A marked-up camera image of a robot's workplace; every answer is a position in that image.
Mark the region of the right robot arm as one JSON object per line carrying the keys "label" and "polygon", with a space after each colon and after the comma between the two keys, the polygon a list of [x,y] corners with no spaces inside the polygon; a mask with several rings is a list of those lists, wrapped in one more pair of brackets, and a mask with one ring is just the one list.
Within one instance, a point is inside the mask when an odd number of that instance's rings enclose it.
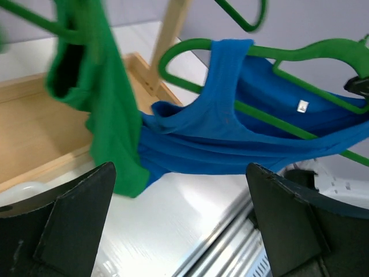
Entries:
{"label": "right robot arm", "polygon": [[280,175],[312,184],[325,196],[368,208],[368,166],[363,166],[362,177],[355,177],[353,171],[361,167],[360,163],[351,160],[346,165],[335,164],[340,149],[368,139],[368,113],[353,113],[301,87],[291,92],[291,98],[288,103],[295,104],[296,112],[287,121],[328,141],[330,148],[324,153],[327,163],[315,154],[286,166]]}

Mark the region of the green tank top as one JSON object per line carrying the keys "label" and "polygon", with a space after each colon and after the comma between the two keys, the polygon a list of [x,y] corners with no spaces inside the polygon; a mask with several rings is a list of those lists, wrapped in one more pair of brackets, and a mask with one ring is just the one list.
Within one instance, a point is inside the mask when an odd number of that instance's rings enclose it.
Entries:
{"label": "green tank top", "polygon": [[59,38],[46,87],[55,100],[88,112],[95,164],[113,162],[114,193],[135,198],[149,179],[138,154],[142,116],[103,5],[91,5],[93,15],[86,23],[92,42],[73,45]]}

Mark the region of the blue tank top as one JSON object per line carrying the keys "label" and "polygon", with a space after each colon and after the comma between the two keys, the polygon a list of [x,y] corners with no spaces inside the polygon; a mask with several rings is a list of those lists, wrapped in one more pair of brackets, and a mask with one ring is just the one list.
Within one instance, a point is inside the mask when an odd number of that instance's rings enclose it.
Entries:
{"label": "blue tank top", "polygon": [[258,163],[278,172],[302,160],[340,154],[368,137],[355,114],[275,75],[249,55],[251,39],[211,43],[200,95],[179,107],[152,104],[138,147],[149,182],[164,174],[243,174]]}

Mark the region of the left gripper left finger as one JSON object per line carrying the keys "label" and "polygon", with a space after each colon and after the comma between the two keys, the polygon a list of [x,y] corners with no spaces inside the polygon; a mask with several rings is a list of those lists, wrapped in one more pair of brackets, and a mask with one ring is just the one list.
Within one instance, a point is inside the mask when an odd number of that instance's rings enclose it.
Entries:
{"label": "left gripper left finger", "polygon": [[104,163],[1,207],[1,276],[90,276],[116,179]]}

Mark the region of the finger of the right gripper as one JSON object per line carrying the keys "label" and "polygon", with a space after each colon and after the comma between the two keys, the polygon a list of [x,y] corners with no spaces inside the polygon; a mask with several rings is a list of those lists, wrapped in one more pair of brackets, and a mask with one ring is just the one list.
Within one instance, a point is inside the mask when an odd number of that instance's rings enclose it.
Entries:
{"label": "finger of the right gripper", "polygon": [[359,76],[349,79],[344,85],[344,89],[350,93],[362,97],[369,96],[369,78],[360,78]]}

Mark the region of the green hanger with blue top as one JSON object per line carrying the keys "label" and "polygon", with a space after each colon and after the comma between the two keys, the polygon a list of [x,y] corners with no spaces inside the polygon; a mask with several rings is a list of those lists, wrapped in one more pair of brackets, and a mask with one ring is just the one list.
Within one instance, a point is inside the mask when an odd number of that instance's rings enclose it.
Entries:
{"label": "green hanger with blue top", "polygon": [[[211,43],[209,39],[190,39],[178,43],[171,47],[161,58],[158,70],[163,79],[178,87],[184,88],[200,95],[203,87],[167,72],[168,63],[177,55],[194,49],[209,50],[211,52]],[[304,89],[319,95],[320,97],[341,106],[353,113],[368,113],[368,100],[366,98],[345,98],[336,94],[326,92],[305,81],[298,79],[286,72],[280,70],[279,66],[284,61],[306,61],[318,58],[329,58],[348,64],[360,78],[368,77],[368,47],[365,40],[354,41],[348,39],[327,39],[309,46],[296,50],[283,50],[270,47],[251,46],[249,55],[253,57],[265,58],[272,64],[272,71],[275,75],[288,80]],[[368,165],[368,159],[353,153],[347,148],[340,155],[358,162],[362,165]]]}

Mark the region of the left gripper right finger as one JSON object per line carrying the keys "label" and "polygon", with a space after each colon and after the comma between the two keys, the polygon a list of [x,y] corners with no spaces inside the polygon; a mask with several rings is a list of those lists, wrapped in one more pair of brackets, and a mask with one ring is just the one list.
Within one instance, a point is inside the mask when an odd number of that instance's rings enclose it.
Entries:
{"label": "left gripper right finger", "polygon": [[251,163],[246,179],[273,276],[368,276],[368,210]]}

